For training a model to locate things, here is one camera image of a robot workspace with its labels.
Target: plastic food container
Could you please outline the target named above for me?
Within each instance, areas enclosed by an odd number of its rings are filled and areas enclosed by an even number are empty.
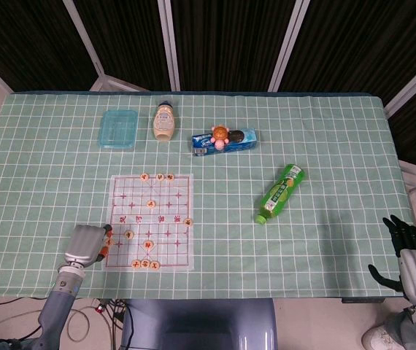
[[[132,109],[106,111],[101,120],[98,145],[103,148],[132,148],[137,126],[138,113]]]

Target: blue plastic box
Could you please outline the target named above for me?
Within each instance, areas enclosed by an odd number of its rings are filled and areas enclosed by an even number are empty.
[[[243,151],[252,149],[257,144],[257,136],[255,135],[255,129],[253,128],[229,131],[229,143],[225,145],[224,149],[221,151],[215,149],[215,144],[210,141],[211,136],[211,133],[192,136],[193,153],[196,156]]]
[[[104,148],[132,148],[137,126],[138,113],[132,109],[106,111],[101,120],[98,145]]]

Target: floor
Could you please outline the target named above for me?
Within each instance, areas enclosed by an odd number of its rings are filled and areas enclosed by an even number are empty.
[[[0,106],[5,93],[0,89]],[[12,298],[0,298],[0,302]],[[43,300],[22,299],[0,306],[0,338],[19,338],[37,327]],[[274,301],[280,350],[359,350],[361,336],[408,304],[402,298],[381,304],[342,304],[340,299],[277,299]],[[110,349],[109,318],[93,310],[96,300],[76,300],[61,349]]]

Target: white cable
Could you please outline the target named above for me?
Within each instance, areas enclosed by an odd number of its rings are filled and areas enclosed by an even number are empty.
[[[75,313],[74,313],[72,316],[70,316],[69,321],[68,321],[68,323],[67,323],[67,336],[69,337],[69,339],[70,339],[71,341],[74,341],[75,343],[78,343],[78,342],[80,342],[80,341],[85,340],[85,338],[88,336],[88,333],[90,332],[90,320],[89,320],[88,316],[86,316],[86,314],[85,314],[84,312],[82,312],[82,310],[83,310],[83,309],[85,309],[85,308],[93,308],[93,306],[86,306],[86,307],[84,307],[84,308],[81,308],[80,310],[77,310],[77,309],[73,308],[73,309],[72,309],[72,311],[75,311]],[[25,315],[29,315],[29,314],[34,314],[34,313],[41,312],[41,311],[42,311],[42,310],[33,310],[33,311],[23,312],[22,314],[14,315],[14,316],[8,317],[8,318],[6,318],[6,319],[3,319],[2,321],[0,321],[0,324],[5,323],[5,322],[7,322],[7,321],[9,321],[9,320],[11,320],[11,319],[16,319],[16,318],[21,317],[21,316],[25,316]],[[76,313],[80,313],[80,314],[82,314],[82,315],[86,318],[87,323],[88,323],[88,329],[87,329],[87,331],[86,331],[85,337],[83,337],[83,339],[81,339],[81,340],[79,340],[79,341],[74,340],[74,339],[70,336],[70,334],[69,334],[69,323],[70,323],[70,319],[72,319],[72,317],[73,317]],[[104,319],[104,321],[106,322],[106,325],[107,325],[107,330],[108,330],[108,332],[109,332],[109,341],[111,341],[111,339],[112,339],[112,334],[111,334],[111,327],[110,327],[110,325],[109,325],[109,322],[107,321],[106,317],[104,317],[104,315],[103,315],[103,314],[101,314],[101,317],[102,317],[102,318]]]

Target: green bottle cap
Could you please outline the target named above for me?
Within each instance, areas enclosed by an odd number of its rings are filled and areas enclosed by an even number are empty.
[[[257,223],[257,224],[262,224],[262,225],[264,225],[265,224],[265,222],[266,222],[266,218],[263,216],[263,215],[257,215],[256,217],[255,217],[255,222]]]

